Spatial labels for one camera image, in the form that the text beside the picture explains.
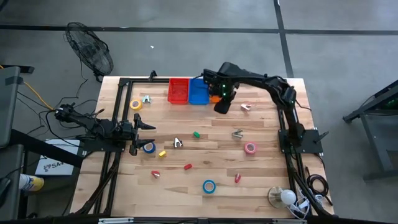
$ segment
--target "tape roll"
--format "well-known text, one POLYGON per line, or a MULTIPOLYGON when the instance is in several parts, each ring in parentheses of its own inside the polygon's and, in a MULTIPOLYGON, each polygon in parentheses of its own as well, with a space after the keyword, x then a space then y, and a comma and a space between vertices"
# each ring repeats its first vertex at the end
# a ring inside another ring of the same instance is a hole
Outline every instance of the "tape roll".
POLYGON ((206 180, 203 183, 203 191, 206 194, 212 194, 214 193, 214 191, 216 190, 216 183, 214 183, 214 181, 212 180, 206 180))
POLYGON ((139 109, 141 109, 141 108, 142 108, 142 102, 141 102, 141 100, 132 100, 132 101, 130 102, 130 107, 131 107, 131 109, 133 109, 133 110, 139 110, 139 109))
POLYGON ((248 142, 244 145, 244 151, 248 154, 254 154, 257 151, 257 145, 254 142, 248 142))
POLYGON ((144 150, 146 153, 153 153, 156 150, 156 146, 153 142, 151 142, 142 147, 142 150, 144 150))

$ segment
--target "gray floor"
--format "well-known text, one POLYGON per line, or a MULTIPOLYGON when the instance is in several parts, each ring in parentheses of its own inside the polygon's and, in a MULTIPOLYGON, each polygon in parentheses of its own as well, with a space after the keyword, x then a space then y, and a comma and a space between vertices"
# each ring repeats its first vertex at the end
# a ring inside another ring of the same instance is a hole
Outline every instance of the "gray floor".
MULTIPOLYGON (((394 0, 280 0, 280 5, 287 29, 398 29, 398 1, 394 0)), ((0 13, 0 23, 65 25, 70 21, 90 26, 277 28, 272 0, 13 0, 0 13)), ((254 72, 286 77, 278 34, 97 35, 111 50, 112 75, 148 75, 156 70, 159 75, 195 76, 203 68, 218 69, 222 62, 230 61, 254 72)), ((305 79, 315 124, 320 131, 330 131, 323 148, 336 214, 398 223, 398 181, 363 182, 364 174, 378 170, 377 160, 361 123, 348 125, 341 119, 397 79, 398 37, 288 35, 287 43, 294 77, 305 79)), ((24 79, 51 105, 63 96, 73 96, 82 81, 79 60, 64 41, 63 32, 2 30, 0 62, 34 66, 34 74, 24 79)), ((83 68, 90 80, 76 102, 95 99, 100 90, 91 72, 83 68)), ((25 86, 20 91, 34 97, 25 86)), ((94 107, 88 103, 80 111, 94 107)), ((38 125, 37 116, 24 105, 18 103, 16 111, 14 128, 28 132, 38 125)), ((65 130, 52 118, 50 122, 60 136, 83 133, 65 130)), ((60 215, 66 194, 60 190, 39 195, 32 208, 42 217, 60 215)))

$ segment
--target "pink tape roll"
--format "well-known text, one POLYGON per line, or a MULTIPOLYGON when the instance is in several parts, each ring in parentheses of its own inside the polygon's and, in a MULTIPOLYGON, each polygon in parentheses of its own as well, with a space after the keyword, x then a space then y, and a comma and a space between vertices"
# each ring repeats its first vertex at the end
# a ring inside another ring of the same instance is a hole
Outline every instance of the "pink tape roll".
POLYGON ((244 151, 248 154, 254 154, 257 151, 257 145, 254 142, 248 142, 244 145, 244 151))

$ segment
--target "white light bulb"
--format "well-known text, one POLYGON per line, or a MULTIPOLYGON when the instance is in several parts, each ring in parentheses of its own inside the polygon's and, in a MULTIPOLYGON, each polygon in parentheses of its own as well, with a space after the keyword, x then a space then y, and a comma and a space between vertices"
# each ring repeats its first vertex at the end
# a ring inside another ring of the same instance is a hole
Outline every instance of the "white light bulb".
POLYGON ((296 195, 291 190, 283 190, 280 193, 280 199, 286 205, 292 205, 296 201, 296 195))

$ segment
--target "blue plastic basket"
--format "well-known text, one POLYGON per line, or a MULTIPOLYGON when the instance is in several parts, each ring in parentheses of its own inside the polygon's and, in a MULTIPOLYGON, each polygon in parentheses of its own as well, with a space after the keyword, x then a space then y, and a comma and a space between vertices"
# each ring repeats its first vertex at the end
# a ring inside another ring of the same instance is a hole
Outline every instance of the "blue plastic basket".
POLYGON ((208 85, 202 78, 189 81, 189 103, 193 105, 206 105, 209 103, 208 85))

